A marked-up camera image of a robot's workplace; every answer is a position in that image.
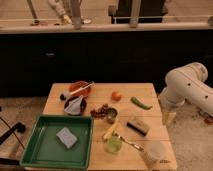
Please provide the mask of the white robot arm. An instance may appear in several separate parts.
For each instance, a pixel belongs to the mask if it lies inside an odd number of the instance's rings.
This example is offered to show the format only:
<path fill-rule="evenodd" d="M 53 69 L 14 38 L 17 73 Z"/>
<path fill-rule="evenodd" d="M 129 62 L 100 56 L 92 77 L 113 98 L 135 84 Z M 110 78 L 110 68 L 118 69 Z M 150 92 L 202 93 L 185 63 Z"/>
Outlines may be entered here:
<path fill-rule="evenodd" d="M 166 74 L 166 86 L 158 95 L 165 126 L 173 121 L 176 110 L 186 100 L 213 120 L 213 88 L 205 84 L 207 78 L 208 70 L 199 62 L 172 69 Z"/>

